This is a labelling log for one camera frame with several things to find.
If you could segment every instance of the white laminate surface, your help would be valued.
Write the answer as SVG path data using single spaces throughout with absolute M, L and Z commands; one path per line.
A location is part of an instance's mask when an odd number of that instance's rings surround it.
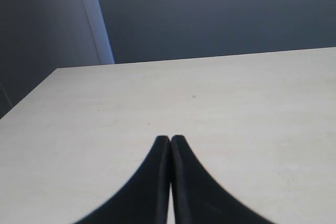
M 185 135 L 278 224 L 336 220 L 336 48 L 324 48 L 57 69 L 0 120 L 0 222 L 75 222 L 162 134 Z

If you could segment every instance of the black object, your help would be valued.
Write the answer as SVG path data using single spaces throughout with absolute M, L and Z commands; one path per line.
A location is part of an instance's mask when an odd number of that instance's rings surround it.
M 172 139 L 176 224 L 271 224 L 224 190 L 203 168 L 184 136 Z
M 272 224 L 224 190 L 184 136 L 158 136 L 131 179 L 76 224 L 164 224 L 172 183 L 176 224 Z
M 158 136 L 130 180 L 77 224 L 165 224 L 169 200 L 170 141 Z

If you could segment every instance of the table surface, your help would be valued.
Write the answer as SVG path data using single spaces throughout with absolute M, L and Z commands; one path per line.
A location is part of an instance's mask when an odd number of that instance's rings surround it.
M 57 69 L 0 120 L 1 223 L 78 220 L 174 134 L 270 220 L 334 222 L 336 48 Z

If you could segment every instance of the gray wall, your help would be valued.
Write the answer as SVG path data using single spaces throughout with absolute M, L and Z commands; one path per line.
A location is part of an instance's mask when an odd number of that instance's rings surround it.
M 1 0 L 0 84 L 13 104 L 59 67 L 99 65 L 82 0 Z
M 336 46 L 335 0 L 99 0 L 116 63 Z

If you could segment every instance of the black curved edge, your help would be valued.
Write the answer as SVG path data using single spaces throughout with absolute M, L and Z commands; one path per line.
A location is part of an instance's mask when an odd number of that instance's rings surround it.
M 164 224 L 169 201 L 170 140 L 158 136 L 130 180 L 101 207 L 76 224 Z
M 198 161 L 184 136 L 174 136 L 171 148 L 176 224 L 272 224 L 223 189 Z

